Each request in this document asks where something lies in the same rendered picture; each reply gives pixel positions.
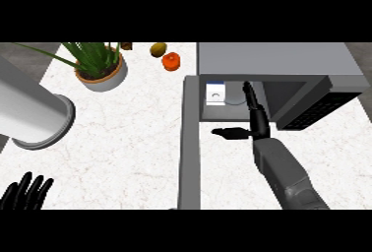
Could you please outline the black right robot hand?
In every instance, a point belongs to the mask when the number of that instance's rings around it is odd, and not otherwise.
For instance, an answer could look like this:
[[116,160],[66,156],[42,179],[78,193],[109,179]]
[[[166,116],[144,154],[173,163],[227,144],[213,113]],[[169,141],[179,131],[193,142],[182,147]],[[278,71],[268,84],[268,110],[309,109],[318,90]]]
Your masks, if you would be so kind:
[[252,140],[269,137],[269,126],[262,105],[256,101],[255,92],[249,82],[243,82],[241,91],[244,94],[246,107],[249,111],[249,129],[240,127],[216,128],[210,131],[213,135],[225,140]]

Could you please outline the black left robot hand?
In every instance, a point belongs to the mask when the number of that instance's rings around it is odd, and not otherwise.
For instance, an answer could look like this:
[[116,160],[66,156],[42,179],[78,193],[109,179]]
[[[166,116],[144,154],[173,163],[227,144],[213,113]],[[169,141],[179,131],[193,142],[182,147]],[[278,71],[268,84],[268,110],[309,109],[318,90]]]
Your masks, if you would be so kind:
[[0,210],[39,210],[52,179],[41,175],[32,178],[27,171],[18,182],[13,182],[0,197]]

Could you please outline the white blue milk carton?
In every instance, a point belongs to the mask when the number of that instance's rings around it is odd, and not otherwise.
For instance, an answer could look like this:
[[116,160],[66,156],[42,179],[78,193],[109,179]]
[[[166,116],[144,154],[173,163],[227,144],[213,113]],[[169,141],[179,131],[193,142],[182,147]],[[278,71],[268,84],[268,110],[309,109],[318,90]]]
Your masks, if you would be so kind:
[[204,101],[207,105],[225,104],[225,83],[224,82],[206,83]]

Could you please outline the grey microwave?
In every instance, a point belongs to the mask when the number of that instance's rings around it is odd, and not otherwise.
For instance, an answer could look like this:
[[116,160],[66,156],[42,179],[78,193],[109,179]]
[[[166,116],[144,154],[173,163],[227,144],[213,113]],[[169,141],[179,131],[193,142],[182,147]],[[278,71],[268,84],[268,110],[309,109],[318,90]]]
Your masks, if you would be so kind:
[[266,119],[280,130],[300,131],[368,89],[340,42],[200,42],[199,84],[221,84],[219,105],[204,105],[204,122],[249,119],[241,84],[250,83]]

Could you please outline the grey microwave door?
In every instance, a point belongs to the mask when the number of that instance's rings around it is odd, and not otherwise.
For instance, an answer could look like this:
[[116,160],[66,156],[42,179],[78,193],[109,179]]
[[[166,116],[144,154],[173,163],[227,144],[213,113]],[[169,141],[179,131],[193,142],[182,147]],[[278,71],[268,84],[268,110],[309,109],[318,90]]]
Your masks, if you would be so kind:
[[200,209],[197,76],[185,76],[182,81],[176,209]]

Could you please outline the large white cylinder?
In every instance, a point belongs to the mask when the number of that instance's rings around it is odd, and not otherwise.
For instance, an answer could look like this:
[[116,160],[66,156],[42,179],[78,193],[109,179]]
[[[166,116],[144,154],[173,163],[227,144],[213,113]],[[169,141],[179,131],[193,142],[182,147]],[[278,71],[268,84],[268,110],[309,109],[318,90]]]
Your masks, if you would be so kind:
[[0,56],[0,134],[35,151],[60,140],[73,119],[69,98],[52,94]]

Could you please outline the orange fruit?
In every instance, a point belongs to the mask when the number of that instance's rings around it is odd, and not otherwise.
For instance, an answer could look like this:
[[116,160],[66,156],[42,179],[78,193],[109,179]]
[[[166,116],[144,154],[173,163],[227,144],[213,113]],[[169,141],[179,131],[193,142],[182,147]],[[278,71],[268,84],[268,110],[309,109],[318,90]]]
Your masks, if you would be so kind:
[[162,67],[166,71],[175,71],[179,67],[179,56],[175,52],[169,52],[160,59]]

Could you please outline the yellow green fruit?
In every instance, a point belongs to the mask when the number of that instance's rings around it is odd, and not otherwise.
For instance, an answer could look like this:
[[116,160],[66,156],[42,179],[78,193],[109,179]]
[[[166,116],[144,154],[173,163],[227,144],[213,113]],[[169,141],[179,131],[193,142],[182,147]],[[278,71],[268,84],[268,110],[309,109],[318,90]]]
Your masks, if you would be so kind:
[[160,57],[166,50],[166,44],[163,42],[157,42],[151,45],[148,49],[148,53],[153,57]]

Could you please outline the potted green plant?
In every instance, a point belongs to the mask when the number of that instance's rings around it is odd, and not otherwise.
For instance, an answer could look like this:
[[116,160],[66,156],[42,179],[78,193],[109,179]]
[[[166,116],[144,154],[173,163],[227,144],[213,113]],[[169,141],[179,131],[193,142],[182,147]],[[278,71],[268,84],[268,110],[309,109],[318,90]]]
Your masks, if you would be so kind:
[[70,61],[26,44],[16,42],[16,45],[29,48],[70,66],[78,81],[91,92],[110,91],[125,80],[128,66],[119,46],[103,42],[63,42],[61,46],[75,58],[75,61]]

